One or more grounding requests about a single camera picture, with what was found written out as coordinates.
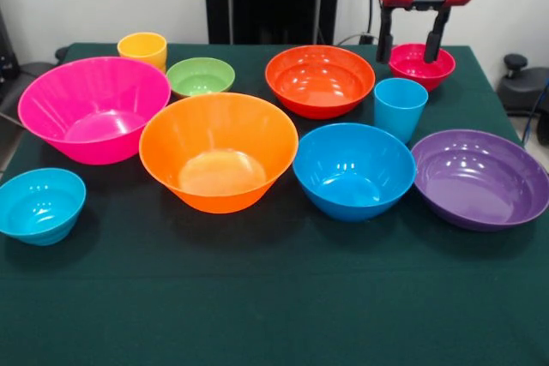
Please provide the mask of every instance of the floor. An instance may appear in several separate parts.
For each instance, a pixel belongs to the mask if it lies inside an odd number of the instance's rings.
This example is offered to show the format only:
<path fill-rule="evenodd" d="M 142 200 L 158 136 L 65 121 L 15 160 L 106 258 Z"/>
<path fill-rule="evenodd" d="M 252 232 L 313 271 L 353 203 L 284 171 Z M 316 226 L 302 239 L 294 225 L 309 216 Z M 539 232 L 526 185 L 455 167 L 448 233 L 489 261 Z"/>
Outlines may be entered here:
<path fill-rule="evenodd" d="M 511 124 L 516 130 L 516 133 L 520 138 L 522 138 L 522 133 L 526 127 L 527 119 L 525 117 L 510 117 L 509 119 Z M 526 143 L 526 151 L 530 153 L 540 164 L 546 168 L 546 171 L 549 172 L 549 147 L 541 146 L 538 143 L 538 137 L 535 134 L 537 129 L 537 119 L 532 121 L 532 127 L 530 128 L 532 132 L 530 133 L 530 138 Z"/>

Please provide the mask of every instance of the orange bowl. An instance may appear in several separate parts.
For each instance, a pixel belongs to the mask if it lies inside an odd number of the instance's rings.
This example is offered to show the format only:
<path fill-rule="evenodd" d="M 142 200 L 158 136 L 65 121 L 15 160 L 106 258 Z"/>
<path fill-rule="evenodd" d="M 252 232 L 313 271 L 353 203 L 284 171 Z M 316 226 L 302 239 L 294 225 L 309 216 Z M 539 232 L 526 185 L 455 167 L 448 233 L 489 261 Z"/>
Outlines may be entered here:
<path fill-rule="evenodd" d="M 153 117 L 139 142 L 151 176 L 209 213 L 253 205 L 297 151 L 298 132 L 286 113 L 239 93 L 179 100 Z"/>
<path fill-rule="evenodd" d="M 370 64 L 334 46 L 300 46 L 279 53 L 265 77 L 278 100 L 309 119 L 330 119 L 352 110 L 371 91 L 376 75 Z"/>

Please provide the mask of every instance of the blue cup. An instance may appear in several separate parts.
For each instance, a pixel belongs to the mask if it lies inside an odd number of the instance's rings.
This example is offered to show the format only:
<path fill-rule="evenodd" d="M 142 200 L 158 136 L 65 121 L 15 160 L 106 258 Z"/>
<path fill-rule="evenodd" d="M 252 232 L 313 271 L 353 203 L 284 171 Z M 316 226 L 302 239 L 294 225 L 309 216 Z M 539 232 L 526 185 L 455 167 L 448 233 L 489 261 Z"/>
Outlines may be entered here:
<path fill-rule="evenodd" d="M 418 125 L 429 93 L 416 81 L 386 79 L 374 88 L 374 124 L 408 143 Z"/>

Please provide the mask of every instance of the yellow cup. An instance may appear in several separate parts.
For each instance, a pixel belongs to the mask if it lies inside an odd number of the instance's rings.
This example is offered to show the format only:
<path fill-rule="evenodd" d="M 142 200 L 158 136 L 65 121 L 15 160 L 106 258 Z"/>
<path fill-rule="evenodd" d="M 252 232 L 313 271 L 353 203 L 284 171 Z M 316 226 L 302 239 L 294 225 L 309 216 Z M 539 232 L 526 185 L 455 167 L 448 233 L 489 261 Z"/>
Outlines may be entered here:
<path fill-rule="evenodd" d="M 152 64 L 166 72 L 167 42 L 157 33 L 129 34 L 118 42 L 118 54 Z"/>

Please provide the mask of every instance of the bowl rim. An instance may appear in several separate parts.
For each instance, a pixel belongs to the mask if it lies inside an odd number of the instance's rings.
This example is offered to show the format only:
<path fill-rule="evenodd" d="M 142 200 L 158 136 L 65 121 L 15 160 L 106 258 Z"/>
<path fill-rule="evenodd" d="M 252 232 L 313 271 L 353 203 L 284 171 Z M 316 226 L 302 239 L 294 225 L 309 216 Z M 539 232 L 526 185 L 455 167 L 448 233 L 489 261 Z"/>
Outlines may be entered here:
<path fill-rule="evenodd" d="M 126 53 L 125 51 L 120 50 L 120 45 L 126 39 L 132 38 L 134 36 L 142 36 L 143 34 L 148 35 L 148 36 L 154 36 L 154 37 L 159 38 L 160 40 L 162 40 L 162 42 L 163 42 L 162 47 L 160 47 L 157 51 L 154 51 L 152 53 L 147 53 L 146 55 L 136 55 L 136 54 L 133 54 L 133 53 Z M 124 57 L 130 57 L 130 58 L 133 58 L 133 59 L 145 59 L 147 57 L 152 57 L 152 56 L 158 55 L 159 53 L 163 53 L 166 50 L 167 47 L 168 47 L 168 42 L 167 42 L 166 38 L 164 36 L 162 36 L 161 34 L 159 34 L 159 33 L 156 33 L 156 32 L 135 32 L 135 33 L 127 34 L 126 36 L 124 36 L 123 38 L 121 38 L 118 41 L 118 43 L 117 43 L 117 52 L 121 55 L 124 54 Z"/>
<path fill-rule="evenodd" d="M 491 138 L 502 142 L 504 145 L 509 145 L 509 146 L 517 147 L 517 148 L 521 149 L 521 151 L 524 152 L 530 158 L 530 160 L 535 162 L 535 164 L 537 164 L 537 166 L 542 171 L 545 170 L 545 168 L 540 164 L 540 162 L 538 162 L 536 159 L 534 159 L 534 157 L 532 155 L 530 155 L 530 153 L 528 153 L 520 145 L 517 145 L 513 141 L 505 139 L 504 137 L 494 135 L 493 133 L 485 132 L 483 130 L 474 130 L 474 129 L 446 129 L 446 130 L 440 130 L 440 131 L 435 132 L 435 133 L 431 133 L 430 135 L 425 136 L 423 139 L 419 140 L 415 145 L 413 145 L 412 150 L 411 150 L 413 157 L 415 158 L 414 153 L 417 152 L 417 150 L 419 150 L 419 145 L 425 143 L 425 141 L 428 141 L 428 140 L 436 137 L 437 135 L 446 135 L 448 133 L 468 133 L 468 134 L 475 134 L 475 135 L 490 136 Z M 417 169 L 419 171 L 419 163 L 417 162 L 417 160 L 416 160 L 416 165 L 417 165 Z M 546 182 L 546 186 L 547 186 L 547 193 L 549 193 L 549 175 L 547 175 L 547 173 L 542 173 L 542 175 L 545 176 L 545 182 Z M 463 220 L 465 220 L 469 223 L 473 223 L 475 225 L 483 225 L 484 227 L 506 228 L 506 227 L 513 227 L 513 226 L 523 225 L 523 224 L 525 224 L 529 221 L 532 221 L 534 219 L 539 218 L 539 216 L 541 216 L 541 214 L 543 214 L 543 212 L 545 212 L 547 207 L 549 207 L 549 196 L 547 196 L 545 206 L 543 208 L 541 208 L 541 210 L 539 212 L 537 212 L 536 214 L 534 214 L 532 217 L 529 217 L 527 219 L 519 219 L 519 220 L 516 220 L 516 221 L 513 221 L 513 222 L 504 222 L 504 223 L 486 222 L 484 220 L 471 219 L 471 217 L 469 217 L 469 216 L 464 216 L 463 214 L 455 213 L 451 210 L 448 210 L 448 208 L 441 206 L 437 201 L 433 200 L 429 195 L 427 195 L 427 193 L 415 181 L 413 182 L 413 185 L 421 193 L 421 195 L 423 197 L 425 197 L 429 202 L 431 202 L 434 206 L 440 208 L 441 210 L 445 211 L 446 213 L 448 213 L 452 216 L 455 216 L 459 219 L 463 219 Z"/>
<path fill-rule="evenodd" d="M 196 61 L 208 61 L 208 62 L 221 63 L 222 65 L 224 65 L 224 66 L 226 66 L 227 68 L 230 69 L 230 71 L 231 71 L 231 80 L 226 83 L 223 90 L 219 90 L 219 91 L 216 91 L 216 92 L 207 92 L 207 93 L 201 93 L 201 94 L 185 94 L 185 93 L 182 93 L 182 92 L 179 92 L 179 91 L 175 90 L 173 88 L 172 81 L 170 80 L 170 72 L 172 71 L 172 69 L 174 69 L 173 72 L 175 72 L 175 69 L 177 69 L 179 65 L 183 66 L 182 63 L 196 62 Z M 177 94 L 179 96 L 185 96 L 185 98 L 190 98 L 190 97 L 193 97 L 193 96 L 201 96 L 202 94 L 226 92 L 226 90 L 228 88 L 230 88 L 232 86 L 232 84 L 234 83 L 234 80 L 236 79 L 236 72 L 234 71 L 233 66 L 231 66 L 229 63 L 225 62 L 224 60 L 218 59 L 216 57 L 190 57 L 188 59 L 183 59 L 183 60 L 180 60 L 179 62 L 174 63 L 166 71 L 166 78 L 170 82 L 170 88 L 171 88 L 172 92 L 174 92 L 175 94 Z"/>
<path fill-rule="evenodd" d="M 261 184 L 259 186 L 256 186 L 253 189 L 243 190 L 243 191 L 240 191 L 240 192 L 231 193 L 229 195 L 215 195 L 215 196 L 197 195 L 197 194 L 194 194 L 194 193 L 186 192 L 186 191 L 182 190 L 179 187 L 173 186 L 173 185 L 169 184 L 168 182 L 163 182 L 162 180 L 160 180 L 156 176 L 156 174 L 151 172 L 151 170 L 149 169 L 147 163 L 143 160 L 143 156 L 142 156 L 143 136 L 145 136 L 145 134 L 147 133 L 147 129 L 153 123 L 154 119 L 156 117 L 160 116 L 160 114 L 163 113 L 164 111 L 175 110 L 175 109 L 170 109 L 172 107 L 176 107 L 178 105 L 187 105 L 188 103 L 186 103 L 186 102 L 188 102 L 190 99 L 219 99 L 220 96 L 230 97 L 229 99 L 242 99 L 242 97 L 244 96 L 244 99 L 251 99 L 251 100 L 260 101 L 262 105 L 263 104 L 272 105 L 281 115 L 283 115 L 283 117 L 293 126 L 293 138 L 294 138 L 293 139 L 294 144 L 293 144 L 293 150 L 292 150 L 293 154 L 292 154 L 292 156 L 290 156 L 290 159 L 287 162 L 287 164 L 285 164 L 285 166 L 283 168 L 281 168 L 281 171 L 274 174 L 269 180 L 265 181 L 263 184 Z M 227 197 L 246 195 L 248 193 L 255 192 L 256 190 L 258 190 L 260 188 L 270 187 L 270 185 L 272 185 L 274 182 L 276 182 L 276 180 L 280 176 L 282 176 L 284 174 L 284 172 L 286 172 L 288 170 L 288 168 L 292 164 L 293 160 L 295 159 L 295 156 L 298 152 L 298 147 L 299 147 L 299 135 L 298 135 L 298 130 L 295 127 L 295 123 L 292 121 L 292 119 L 280 107 L 278 107 L 277 105 L 273 105 L 271 102 L 269 102 L 265 99 L 261 99 L 261 98 L 258 98 L 257 96 L 252 96 L 252 95 L 246 94 L 246 93 L 218 92 L 218 93 L 200 94 L 198 96 L 191 96 L 187 99 L 181 99 L 181 100 L 179 100 L 177 102 L 174 102 L 171 105 L 165 107 L 164 109 L 159 111 L 156 115 L 154 115 L 153 118 L 145 126 L 145 129 L 143 129 L 143 133 L 141 134 L 141 137 L 139 138 L 139 159 L 140 159 L 143 167 L 147 171 L 147 173 L 151 177 L 153 177 L 154 180 L 156 180 L 158 183 L 162 184 L 163 186 L 167 187 L 169 190 L 174 191 L 175 193 L 184 193 L 186 195 L 191 195 L 191 196 L 201 197 L 201 198 L 208 198 L 208 199 L 223 199 L 223 198 L 227 198 Z"/>
<path fill-rule="evenodd" d="M 420 46 L 420 47 L 425 48 L 425 44 L 423 44 L 423 43 L 403 43 L 401 45 L 397 45 L 397 46 L 393 47 L 393 49 L 391 51 L 391 56 L 393 56 L 393 52 L 395 50 L 400 49 L 400 48 L 404 48 L 404 47 L 410 47 L 410 46 Z M 449 57 L 450 61 L 452 62 L 451 69 L 447 70 L 442 75 L 438 75 L 438 76 L 408 75 L 406 72 L 400 70 L 397 66 L 395 66 L 395 62 L 392 59 L 389 60 L 389 68 L 391 70 L 394 70 L 394 71 L 398 72 L 399 74 L 407 75 L 407 76 L 413 77 L 415 79 L 425 79 L 425 80 L 428 80 L 428 81 L 439 81 L 441 79 L 444 79 L 444 78 L 450 76 L 454 72 L 455 67 L 457 65 L 456 62 L 455 62 L 455 58 L 452 56 L 452 54 L 449 51 L 447 51 L 447 50 L 445 50 L 441 47 L 440 50 L 439 50 L 439 53 L 442 53 L 445 56 Z"/>
<path fill-rule="evenodd" d="M 44 171 L 57 171 L 57 172 L 62 172 L 64 174 L 71 175 L 72 177 L 75 177 L 76 181 L 80 184 L 79 187 L 82 191 L 82 196 L 81 196 L 81 199 L 80 199 L 80 203 L 75 208 L 75 210 L 69 215 L 68 218 L 64 219 L 62 222 L 58 223 L 57 225 L 55 225 L 55 226 L 53 226 L 49 229 L 46 229 L 44 231 L 34 231 L 34 232 L 31 232 L 31 233 L 17 233 L 17 232 L 8 231 L 4 228 L 0 228 L 0 232 L 2 232 L 4 235 L 10 236 L 10 237 L 18 237 L 18 238 L 27 238 L 27 237 L 32 237 L 32 236 L 36 236 L 36 235 L 43 235 L 43 234 L 49 233 L 51 231 L 55 231 L 59 226 L 62 226 L 64 224 L 66 224 L 69 220 L 73 219 L 75 216 L 77 216 L 81 212 L 82 208 L 84 207 L 84 203 L 86 203 L 86 197 L 87 197 L 86 184 L 84 183 L 82 178 L 80 176 L 78 176 L 76 173 L 74 173 L 73 171 L 69 171 L 67 169 L 62 169 L 60 167 L 42 167 L 42 168 L 39 168 L 39 169 L 32 169 L 31 171 L 25 171 L 25 172 L 23 172 L 23 173 L 21 173 L 17 176 L 13 176 L 10 180 L 8 180 L 8 182 L 6 182 L 6 183 L 2 184 L 2 186 L 0 186 L 0 192 L 2 192 L 2 190 L 5 190 L 5 188 L 7 188 L 8 186 L 12 186 L 12 185 L 16 184 L 17 180 L 19 180 L 20 177 L 24 177 L 26 175 L 32 175 L 32 174 L 35 174 L 35 173 L 42 173 Z"/>
<path fill-rule="evenodd" d="M 386 137 L 389 137 L 390 140 L 392 141 L 395 141 L 397 142 L 397 145 L 400 146 L 401 148 L 404 148 L 405 149 L 405 153 L 407 153 L 407 158 L 409 160 L 412 161 L 412 164 L 413 164 L 413 173 L 412 173 L 412 176 L 410 178 L 410 181 L 409 183 L 407 183 L 405 185 L 406 189 L 404 189 L 402 191 L 402 193 L 400 193 L 399 195 L 395 195 L 395 196 L 392 196 L 390 197 L 388 200 L 384 200 L 384 201 L 380 201 L 379 203 L 376 203 L 376 204 L 373 204 L 373 205 L 362 205 L 362 206 L 357 206 L 357 205 L 348 205 L 346 203 L 340 203 L 338 201 L 331 201 L 329 199 L 326 199 L 324 196 L 322 195 L 319 195 L 298 173 L 298 171 L 296 170 L 296 167 L 295 167 L 295 160 L 293 161 L 293 172 L 295 173 L 295 176 L 296 178 L 298 179 L 299 181 L 299 184 L 303 185 L 307 190 L 309 190 L 313 195 L 321 198 L 323 201 L 327 201 L 328 203 L 331 203 L 333 205 L 337 205 L 337 206 L 342 206 L 342 207 L 353 207 L 353 208 L 365 208 L 365 207 L 380 207 L 380 206 L 384 206 L 384 205 L 387 205 L 387 204 L 390 204 L 394 201 L 398 201 L 401 197 L 403 197 L 409 190 L 410 188 L 412 187 L 414 181 L 415 181 L 415 178 L 416 178 L 416 175 L 417 175 L 417 171 L 418 171 L 418 168 L 417 168 L 417 165 L 416 165 L 416 162 L 415 162 L 415 157 L 412 155 L 412 152 L 410 151 L 410 149 L 407 148 L 407 146 L 402 143 L 399 139 L 397 139 L 396 137 L 394 137 L 391 133 L 389 132 L 386 132 L 385 130 L 383 129 L 380 129 L 380 128 L 376 128 L 375 126 L 370 126 L 369 124 L 363 124 L 363 123 L 352 123 L 352 122 L 344 122 L 344 123 L 331 123 L 331 124 L 327 124 L 327 125 L 324 125 L 324 126 L 321 126 L 320 128 L 316 128 L 316 129 L 313 129 L 312 131 L 310 131 L 309 133 L 307 133 L 306 135 L 304 135 L 301 140 L 299 141 L 299 146 L 301 147 L 302 145 L 302 142 L 305 140 L 305 139 L 310 139 L 312 135 L 315 135 L 316 133 L 318 133 L 318 131 L 320 130 L 321 132 L 326 130 L 326 129 L 332 129 L 332 128 L 339 128 L 339 127 L 354 127 L 354 128 L 357 128 L 357 129 L 364 129 L 364 130 L 370 130 L 370 131 L 374 131 L 375 133 L 379 133 L 380 135 L 385 135 Z"/>
<path fill-rule="evenodd" d="M 340 105 L 310 105 L 310 104 L 303 103 L 299 100 L 292 99 L 292 98 L 280 93 L 275 88 L 275 85 L 273 84 L 273 82 L 271 82 L 270 79 L 267 76 L 269 67 L 273 64 L 273 62 L 276 59 L 281 58 L 283 55 L 285 55 L 286 53 L 289 53 L 290 51 L 301 50 L 301 49 L 310 49 L 310 48 L 330 49 L 330 50 L 338 51 L 340 53 L 344 53 L 344 54 L 347 54 L 347 55 L 352 55 L 353 57 L 357 57 L 358 59 L 360 59 L 364 63 L 366 63 L 366 67 L 369 69 L 369 72 L 371 73 L 371 76 L 372 76 L 371 84 L 370 85 L 365 85 L 364 92 L 362 92 L 360 94 L 360 96 L 358 96 L 358 98 L 353 99 L 353 100 L 349 100 L 349 101 L 347 101 L 345 103 L 342 103 Z M 344 49 L 344 48 L 339 47 L 339 46 L 332 46 L 332 45 L 301 45 L 301 46 L 289 47 L 289 48 L 285 49 L 284 51 L 281 51 L 281 52 L 277 53 L 276 55 L 274 55 L 273 57 L 271 57 L 271 59 L 267 63 L 267 66 L 265 67 L 264 75 L 265 75 L 265 80 L 267 81 L 268 86 L 270 87 L 270 89 L 273 91 L 274 95 L 277 98 L 288 100 L 288 101 L 290 101 L 290 102 L 292 102 L 296 105 L 301 105 L 303 107 L 324 109 L 324 110 L 342 108 L 342 107 L 346 107 L 346 106 L 349 106 L 349 105 L 356 105 L 356 104 L 358 104 L 358 102 L 363 100 L 366 96 L 368 96 L 371 93 L 371 90 L 374 88 L 374 85 L 376 84 L 376 72 L 375 72 L 374 68 L 372 68 L 371 64 L 366 59 L 364 59 L 358 53 L 355 53 L 355 52 L 350 51 L 348 49 Z"/>
<path fill-rule="evenodd" d="M 130 134 L 136 132 L 137 130 L 142 129 L 148 122 L 150 122 L 150 119 L 149 119 L 144 124 L 142 124 L 141 126 L 137 126 L 137 127 L 133 128 L 131 130 L 128 130 L 127 132 L 125 132 L 122 135 L 116 135 L 116 136 L 113 136 L 113 137 L 109 137 L 107 139 L 92 139 L 92 140 L 89 140 L 89 141 L 66 141 L 65 139 L 58 139 L 58 138 L 43 135 L 41 133 L 37 133 L 33 129 L 28 127 L 24 116 L 21 115 L 21 106 L 22 106 L 22 102 L 25 99 L 28 99 L 28 98 L 26 98 L 27 92 L 31 89 L 31 87 L 33 87 L 33 85 L 36 82 L 42 81 L 44 78 L 46 78 L 47 76 L 49 76 L 53 73 L 56 73 L 58 70 L 66 70 L 66 68 L 74 66 L 74 65 L 85 64 L 87 62 L 99 61 L 99 60 L 103 60 L 103 61 L 127 61 L 127 62 L 132 62 L 132 64 L 136 64 L 138 66 L 141 65 L 142 69 L 145 69 L 145 70 L 155 70 L 156 72 L 158 72 L 158 74 L 160 76 L 162 76 L 162 78 L 166 82 L 166 91 L 167 91 L 166 92 L 166 102 L 162 104 L 161 110 L 164 109 L 166 107 L 166 105 L 169 103 L 171 95 L 172 95 L 172 88 L 170 87 L 170 82 L 168 81 L 167 77 L 162 72 L 160 72 L 158 69 L 156 69 L 153 65 L 141 62 L 139 60 L 134 60 L 134 59 L 131 59 L 129 57 L 120 57 L 120 56 L 86 57 L 84 59 L 74 60 L 72 62 L 64 63 L 61 66 L 57 66 L 56 68 L 54 68 L 52 70 L 49 70 L 49 71 L 45 72 L 43 75 L 41 75 L 38 78 L 34 79 L 31 82 L 31 84 L 27 86 L 27 88 L 25 89 L 25 91 L 23 92 L 21 97 L 19 98 L 19 103 L 17 105 L 17 115 L 21 119 L 21 123 L 23 124 L 25 129 L 28 130 L 33 135 L 38 136 L 40 139 L 43 139 L 45 141 L 51 141 L 51 142 L 54 142 L 54 143 L 68 144 L 68 145 L 88 145 L 88 144 L 92 144 L 92 143 L 115 141 L 116 139 L 120 139 L 123 136 L 130 135 Z"/>

